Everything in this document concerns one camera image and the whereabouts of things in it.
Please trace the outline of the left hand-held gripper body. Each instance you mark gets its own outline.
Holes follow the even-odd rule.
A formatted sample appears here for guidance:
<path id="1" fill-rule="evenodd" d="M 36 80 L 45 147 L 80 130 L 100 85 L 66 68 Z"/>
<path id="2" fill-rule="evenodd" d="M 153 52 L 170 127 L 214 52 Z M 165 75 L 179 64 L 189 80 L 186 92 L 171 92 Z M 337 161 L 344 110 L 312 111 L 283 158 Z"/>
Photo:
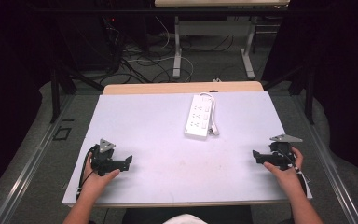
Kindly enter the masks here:
<path id="1" fill-rule="evenodd" d="M 115 144 L 101 139 L 99 144 L 90 149 L 92 153 L 91 167 L 99 176 L 104 176 L 122 165 L 122 161 L 114 161 L 112 159 L 115 147 Z"/>

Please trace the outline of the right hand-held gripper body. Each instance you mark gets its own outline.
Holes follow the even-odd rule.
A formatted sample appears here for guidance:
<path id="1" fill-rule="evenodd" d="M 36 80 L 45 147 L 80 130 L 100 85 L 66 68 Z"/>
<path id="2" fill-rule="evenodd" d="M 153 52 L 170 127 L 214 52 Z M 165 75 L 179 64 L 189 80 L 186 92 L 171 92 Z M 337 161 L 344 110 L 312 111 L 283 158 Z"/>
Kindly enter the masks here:
<path id="1" fill-rule="evenodd" d="M 296 156 L 292 152 L 292 143 L 302 142 L 301 138 L 289 134 L 280 134 L 270 138 L 272 143 L 269 145 L 272 152 L 271 164 L 279 166 L 281 170 L 295 167 Z"/>

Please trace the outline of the person's left hand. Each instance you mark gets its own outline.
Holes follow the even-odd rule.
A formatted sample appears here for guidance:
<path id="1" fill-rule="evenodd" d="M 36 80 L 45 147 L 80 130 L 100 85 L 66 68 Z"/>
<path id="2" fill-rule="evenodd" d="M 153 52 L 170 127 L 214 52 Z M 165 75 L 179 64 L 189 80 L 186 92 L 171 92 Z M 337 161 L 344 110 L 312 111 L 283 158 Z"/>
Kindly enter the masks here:
<path id="1" fill-rule="evenodd" d="M 91 167 L 92 154 L 86 158 L 84 174 L 81 180 L 80 196 L 90 196 L 98 198 L 104 191 L 105 187 L 120 174 L 118 169 L 104 176 L 99 176 Z"/>

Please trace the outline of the person's right hand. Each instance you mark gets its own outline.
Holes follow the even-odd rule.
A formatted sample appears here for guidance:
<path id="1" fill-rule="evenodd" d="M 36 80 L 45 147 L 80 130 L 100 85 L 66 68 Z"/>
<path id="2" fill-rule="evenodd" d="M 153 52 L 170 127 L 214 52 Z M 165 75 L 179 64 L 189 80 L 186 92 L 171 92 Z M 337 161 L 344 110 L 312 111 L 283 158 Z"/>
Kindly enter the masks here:
<path id="1" fill-rule="evenodd" d="M 297 177 L 296 169 L 294 167 L 282 171 L 278 167 L 267 161 L 264 162 L 263 165 L 267 170 L 269 170 L 272 174 L 275 175 L 279 186 L 285 192 L 288 198 L 305 195 L 300 180 Z"/>

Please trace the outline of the white table mat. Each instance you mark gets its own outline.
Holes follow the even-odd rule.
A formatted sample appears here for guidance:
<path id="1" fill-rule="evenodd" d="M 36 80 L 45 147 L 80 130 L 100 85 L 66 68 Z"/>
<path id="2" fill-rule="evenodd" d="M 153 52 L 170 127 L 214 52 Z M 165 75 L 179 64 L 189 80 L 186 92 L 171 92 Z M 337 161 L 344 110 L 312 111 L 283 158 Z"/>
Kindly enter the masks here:
<path id="1" fill-rule="evenodd" d="M 220 132 L 185 134 L 192 94 L 100 96 L 80 152 L 105 139 L 117 160 L 132 158 L 98 200 L 100 206 L 196 206 L 286 201 L 275 177 L 253 153 L 269 152 L 284 129 L 264 91 L 217 92 Z"/>

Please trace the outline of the black metal stand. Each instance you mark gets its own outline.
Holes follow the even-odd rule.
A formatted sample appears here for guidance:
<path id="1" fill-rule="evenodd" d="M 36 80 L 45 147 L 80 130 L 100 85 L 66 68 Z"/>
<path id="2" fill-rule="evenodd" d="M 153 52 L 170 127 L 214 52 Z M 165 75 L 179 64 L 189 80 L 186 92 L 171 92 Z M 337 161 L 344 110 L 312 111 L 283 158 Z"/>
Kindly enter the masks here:
<path id="1" fill-rule="evenodd" d="M 50 68 L 52 101 L 51 123 L 54 123 L 61 114 L 60 90 L 63 90 L 66 94 L 70 95 L 76 93 L 76 86 L 73 78 L 79 79 L 81 82 L 91 86 L 97 91 L 102 91 L 104 89 L 103 85 L 96 83 L 64 63 L 53 64 Z"/>
<path id="2" fill-rule="evenodd" d="M 277 86 L 288 78 L 293 78 L 294 81 L 289 86 L 290 95 L 299 95 L 302 88 L 306 90 L 306 98 L 304 105 L 304 114 L 308 122 L 313 125 L 313 94 L 314 94 L 314 80 L 315 80 L 315 68 L 312 66 L 299 65 L 290 70 L 286 74 L 283 74 L 272 81 L 263 85 L 265 91 Z"/>

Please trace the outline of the white power strip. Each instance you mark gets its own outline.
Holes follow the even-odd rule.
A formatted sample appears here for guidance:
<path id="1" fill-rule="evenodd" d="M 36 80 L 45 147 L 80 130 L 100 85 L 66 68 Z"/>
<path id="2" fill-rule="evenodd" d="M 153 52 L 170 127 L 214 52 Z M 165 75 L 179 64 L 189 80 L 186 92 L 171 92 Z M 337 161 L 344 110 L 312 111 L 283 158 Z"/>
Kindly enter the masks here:
<path id="1" fill-rule="evenodd" d="M 213 98 L 209 95 L 194 95 L 189 109 L 185 136 L 205 139 L 209 131 Z"/>

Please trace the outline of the person's dark clothing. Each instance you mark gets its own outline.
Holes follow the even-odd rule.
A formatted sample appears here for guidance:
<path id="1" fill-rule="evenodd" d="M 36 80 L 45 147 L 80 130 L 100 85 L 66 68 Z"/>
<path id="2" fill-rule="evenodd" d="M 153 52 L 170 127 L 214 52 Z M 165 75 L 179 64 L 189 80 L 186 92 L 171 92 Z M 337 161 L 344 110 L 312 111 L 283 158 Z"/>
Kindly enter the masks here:
<path id="1" fill-rule="evenodd" d="M 122 224 L 253 224 L 247 205 L 131 208 Z"/>

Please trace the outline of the person's white clothing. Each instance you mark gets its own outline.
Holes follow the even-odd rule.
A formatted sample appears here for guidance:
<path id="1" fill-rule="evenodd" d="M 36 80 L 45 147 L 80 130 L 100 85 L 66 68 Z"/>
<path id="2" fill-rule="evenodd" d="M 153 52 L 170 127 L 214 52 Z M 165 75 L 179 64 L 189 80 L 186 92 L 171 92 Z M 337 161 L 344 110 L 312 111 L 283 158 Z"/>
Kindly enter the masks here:
<path id="1" fill-rule="evenodd" d="M 193 215 L 182 214 L 168 219 L 163 224 L 208 224 L 208 223 Z"/>

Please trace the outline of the metal floor rail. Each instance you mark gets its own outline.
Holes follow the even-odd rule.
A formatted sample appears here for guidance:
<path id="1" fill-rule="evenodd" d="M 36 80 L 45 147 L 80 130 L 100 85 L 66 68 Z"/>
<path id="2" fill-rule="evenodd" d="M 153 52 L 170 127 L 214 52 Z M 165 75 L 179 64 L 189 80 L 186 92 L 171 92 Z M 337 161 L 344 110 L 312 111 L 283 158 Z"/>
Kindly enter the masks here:
<path id="1" fill-rule="evenodd" d="M 297 111 L 300 113 L 302 120 L 305 122 L 305 126 L 310 132 L 310 138 L 315 145 L 316 154 L 319 158 L 319 162 L 324 168 L 324 173 L 327 176 L 330 187 L 334 191 L 336 198 L 340 204 L 349 224 L 358 224 L 358 209 L 354 204 L 354 200 L 348 192 L 343 179 L 339 175 L 337 165 L 333 160 L 333 157 L 324 143 L 322 137 L 319 135 L 318 130 L 314 124 L 310 123 L 310 119 L 306 116 L 306 105 L 302 101 L 301 96 L 294 96 L 293 102 L 296 105 Z"/>
<path id="2" fill-rule="evenodd" d="M 76 164 L 73 114 L 76 97 L 65 96 L 53 123 L 42 104 L 4 176 L 0 179 L 0 224 L 61 224 L 69 207 L 62 198 Z"/>

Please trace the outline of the white metal desk frame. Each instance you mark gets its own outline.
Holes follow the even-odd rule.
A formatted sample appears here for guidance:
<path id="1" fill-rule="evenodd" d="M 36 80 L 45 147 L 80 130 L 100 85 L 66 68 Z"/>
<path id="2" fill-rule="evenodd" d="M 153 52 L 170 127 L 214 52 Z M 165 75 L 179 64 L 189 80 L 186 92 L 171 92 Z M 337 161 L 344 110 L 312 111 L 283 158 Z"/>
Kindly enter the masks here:
<path id="1" fill-rule="evenodd" d="M 278 9 L 287 6 L 291 0 L 155 0 L 156 7 L 163 9 L 195 9 L 197 12 L 206 9 Z M 241 49 L 241 57 L 245 69 L 245 75 L 249 79 L 255 78 L 254 69 L 249 57 L 255 37 L 257 16 L 240 19 L 235 16 L 225 16 L 223 19 L 183 19 L 182 16 L 174 17 L 174 42 L 175 55 L 173 62 L 173 78 L 181 76 L 182 36 L 243 36 L 246 45 Z"/>

